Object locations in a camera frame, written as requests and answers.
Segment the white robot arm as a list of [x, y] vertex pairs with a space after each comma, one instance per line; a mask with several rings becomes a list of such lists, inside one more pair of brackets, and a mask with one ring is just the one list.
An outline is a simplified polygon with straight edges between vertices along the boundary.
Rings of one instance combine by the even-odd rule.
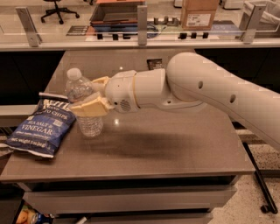
[[243, 80], [194, 52], [173, 56], [166, 68], [121, 71], [90, 82], [95, 93], [70, 106], [81, 117], [155, 108], [189, 112], [211, 105], [280, 149], [280, 95]]

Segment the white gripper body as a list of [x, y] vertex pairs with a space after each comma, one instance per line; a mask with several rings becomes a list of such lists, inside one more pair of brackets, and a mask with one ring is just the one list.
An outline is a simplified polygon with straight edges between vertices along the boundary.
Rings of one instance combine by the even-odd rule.
[[105, 87], [105, 96], [119, 113], [137, 112], [139, 107], [134, 93], [134, 70], [117, 73], [111, 77]]

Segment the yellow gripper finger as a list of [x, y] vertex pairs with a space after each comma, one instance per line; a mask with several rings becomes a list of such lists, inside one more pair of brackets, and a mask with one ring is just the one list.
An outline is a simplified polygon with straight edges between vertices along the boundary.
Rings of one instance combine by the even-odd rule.
[[109, 100], [99, 92], [69, 106], [69, 109], [78, 117], [105, 116], [113, 108]]
[[92, 87], [95, 92], [103, 93], [105, 91], [105, 87], [110, 78], [108, 76], [103, 76], [101, 78], [92, 80]]

